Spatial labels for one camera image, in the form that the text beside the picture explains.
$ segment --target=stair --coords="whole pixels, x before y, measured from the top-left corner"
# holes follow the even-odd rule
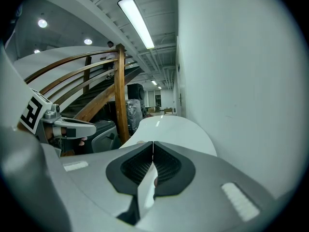
[[[134,67],[125,70],[125,76],[138,69],[139,67]],[[98,94],[103,92],[109,86],[114,83],[114,79],[103,80],[99,84],[95,85],[89,89],[85,94],[81,95],[75,101],[73,101],[67,108],[61,112],[61,116],[67,118],[74,118],[89,102],[91,102]]]

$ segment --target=ceiling light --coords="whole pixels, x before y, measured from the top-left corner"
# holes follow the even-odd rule
[[[91,39],[85,39],[85,40],[84,40],[84,43],[85,43],[85,44],[92,44],[92,40],[91,40]]]
[[[38,24],[41,28],[45,28],[47,26],[47,22],[45,20],[39,20]]]
[[[127,18],[139,34],[147,49],[154,48],[154,43],[150,37],[146,24],[134,2],[134,0],[120,0],[118,1],[119,7],[126,14]]]

